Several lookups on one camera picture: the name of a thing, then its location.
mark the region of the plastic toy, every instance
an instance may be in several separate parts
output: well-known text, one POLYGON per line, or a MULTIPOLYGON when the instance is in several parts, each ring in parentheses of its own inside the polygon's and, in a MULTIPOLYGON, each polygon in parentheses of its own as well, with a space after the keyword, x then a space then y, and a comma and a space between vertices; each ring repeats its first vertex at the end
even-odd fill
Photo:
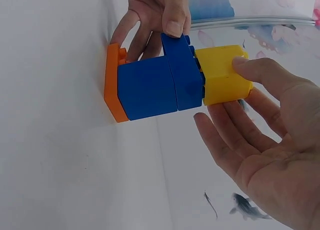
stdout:
POLYGON ((107 48, 104 100, 117 123, 244 99, 253 83, 232 68, 238 45, 195 50, 190 38, 161 35, 164 56, 127 62, 118 44, 107 48))
POLYGON ((232 67, 235 56, 248 58, 239 45, 204 48, 195 51, 205 78, 204 105, 239 100, 248 96, 253 83, 232 67))

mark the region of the hand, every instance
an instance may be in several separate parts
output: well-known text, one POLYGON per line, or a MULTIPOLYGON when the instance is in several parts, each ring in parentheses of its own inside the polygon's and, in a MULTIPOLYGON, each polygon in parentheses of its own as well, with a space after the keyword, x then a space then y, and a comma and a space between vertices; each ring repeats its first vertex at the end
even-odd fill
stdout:
POLYGON ((275 61, 235 58, 245 79, 262 84, 245 100, 281 138, 262 134, 237 101, 194 116, 212 157, 262 210, 295 230, 320 229, 320 88, 275 61))
POLYGON ((140 21, 140 26, 129 47, 127 60, 137 61, 160 54, 161 33, 179 38, 189 34, 191 16, 188 0, 129 0, 127 13, 117 26, 111 44, 122 45, 129 31, 140 21))

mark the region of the orange block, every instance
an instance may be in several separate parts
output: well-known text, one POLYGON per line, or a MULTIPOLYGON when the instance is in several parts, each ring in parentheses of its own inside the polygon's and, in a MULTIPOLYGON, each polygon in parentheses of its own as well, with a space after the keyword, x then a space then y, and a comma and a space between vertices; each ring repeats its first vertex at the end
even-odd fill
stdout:
POLYGON ((117 123, 128 121, 128 117, 118 98, 118 66, 126 63, 127 51, 117 43, 107 47, 104 101, 117 123))

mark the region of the yellow plastic brick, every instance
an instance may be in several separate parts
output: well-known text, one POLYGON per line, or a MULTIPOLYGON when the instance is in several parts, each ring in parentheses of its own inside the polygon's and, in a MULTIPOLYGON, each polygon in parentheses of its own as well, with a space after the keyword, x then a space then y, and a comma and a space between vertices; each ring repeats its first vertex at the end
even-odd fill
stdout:
POLYGON ((232 67, 234 57, 248 58, 239 45, 198 49, 195 55, 205 77, 204 105, 245 99, 253 83, 237 74, 232 67))

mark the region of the fish tail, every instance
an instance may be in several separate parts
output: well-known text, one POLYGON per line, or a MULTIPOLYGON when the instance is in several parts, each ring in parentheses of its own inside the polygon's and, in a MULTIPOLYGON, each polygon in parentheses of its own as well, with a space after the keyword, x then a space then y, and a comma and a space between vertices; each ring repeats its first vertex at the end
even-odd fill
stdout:
POLYGON ((269 215, 263 215, 263 219, 272 219, 269 215))

